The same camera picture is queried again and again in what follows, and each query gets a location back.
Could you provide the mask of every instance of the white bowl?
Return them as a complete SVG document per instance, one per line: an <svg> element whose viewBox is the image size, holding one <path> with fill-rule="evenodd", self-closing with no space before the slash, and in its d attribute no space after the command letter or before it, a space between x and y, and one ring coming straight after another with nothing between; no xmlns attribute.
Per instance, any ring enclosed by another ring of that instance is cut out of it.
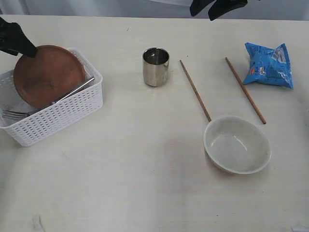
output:
<svg viewBox="0 0 309 232"><path fill-rule="evenodd" d="M255 125L236 116L211 121L203 142L213 163L229 173L256 173L270 161L271 148L266 136Z"/></svg>

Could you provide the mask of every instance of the fork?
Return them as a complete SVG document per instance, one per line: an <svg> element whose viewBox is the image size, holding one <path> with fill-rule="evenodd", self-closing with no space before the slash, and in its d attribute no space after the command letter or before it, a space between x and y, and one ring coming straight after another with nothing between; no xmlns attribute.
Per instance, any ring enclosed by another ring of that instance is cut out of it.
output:
<svg viewBox="0 0 309 232"><path fill-rule="evenodd" d="M68 92L67 94L65 94L63 97L61 97L60 99L52 102L50 105L52 104L56 104L70 96L72 96L73 94L75 94L76 92L78 92L80 89L82 89L83 87L85 87L86 85L88 85L90 82L94 81L95 78L92 76L91 78L89 78L88 80L86 80L85 82L81 83L78 87L74 88L73 90L71 90L70 92ZM15 112L15 111L10 111L10 110L3 110L2 111L2 117L6 118L6 119L10 119L10 120L14 120L14 121L20 121L26 117L29 117L33 114L35 114L36 112L39 112L41 109L37 109L37 110L33 110L30 112Z"/></svg>

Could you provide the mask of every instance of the white table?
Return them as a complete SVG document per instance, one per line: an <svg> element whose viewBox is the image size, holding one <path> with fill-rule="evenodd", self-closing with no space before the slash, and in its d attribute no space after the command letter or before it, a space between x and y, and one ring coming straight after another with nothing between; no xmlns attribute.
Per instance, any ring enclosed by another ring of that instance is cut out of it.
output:
<svg viewBox="0 0 309 232"><path fill-rule="evenodd" d="M309 224L309 22L5 16L35 45L77 47L103 74L101 110L52 137L20 147L0 131L0 231L289 232ZM286 43L295 89L247 89L262 125L224 58L241 77L245 42ZM143 83L141 55L170 53L165 86ZM18 58L0 53L0 72ZM205 157L206 117L236 115L269 138L273 156L249 176L219 171Z"/></svg>

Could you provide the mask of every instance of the stainless steel cup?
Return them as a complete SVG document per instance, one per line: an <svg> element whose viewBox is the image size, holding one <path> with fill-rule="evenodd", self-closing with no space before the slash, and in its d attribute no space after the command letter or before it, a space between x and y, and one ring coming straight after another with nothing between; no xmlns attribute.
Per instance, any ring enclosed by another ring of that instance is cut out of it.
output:
<svg viewBox="0 0 309 232"><path fill-rule="evenodd" d="M144 82L150 86L161 86L168 80L169 54L166 50L152 47L143 53Z"/></svg>

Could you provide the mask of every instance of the bowl rim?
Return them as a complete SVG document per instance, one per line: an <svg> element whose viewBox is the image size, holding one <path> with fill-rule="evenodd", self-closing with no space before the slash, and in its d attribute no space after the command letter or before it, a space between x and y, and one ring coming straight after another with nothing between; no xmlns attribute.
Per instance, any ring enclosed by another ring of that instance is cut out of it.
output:
<svg viewBox="0 0 309 232"><path fill-rule="evenodd" d="M265 138L265 141L267 143L267 148L268 148L268 153L269 153L269 156L267 158L267 160L263 163L263 165L261 165L259 168L257 169L254 169L252 171L247 171L247 172L239 172L239 171L235 171L235 170L232 170L230 168L227 168L225 166L223 166L218 160L216 160L214 158L214 156L212 155L212 153L209 151L208 149L208 146L206 145L206 137L207 137L207 131L208 129L210 128L210 126L212 124L214 124L215 122L218 122L218 121L224 121L224 120L227 120L227 119L233 119L233 120L237 120L237 121L242 121L244 123L247 123L249 125L251 125L254 130L256 130L257 132L260 133L260 135L262 137ZM264 135L264 133L256 126L254 125L253 123L241 118L241 117L238 117L238 116L221 116L221 117L218 117L217 119L215 120L212 120L211 122L209 122L205 128L205 132L204 132L204 135L203 135L203 144L204 144L204 149L207 153L207 155L209 156L209 158L215 163L215 165L217 165L218 167L220 167L221 169L229 172L229 173L235 173L235 174L253 174L253 173L257 173L259 171L261 171L262 169L264 169L270 162L270 159L271 159L271 155L272 155L272 151L271 151L271 147L270 147L270 143L269 143L269 140L268 138Z"/></svg>

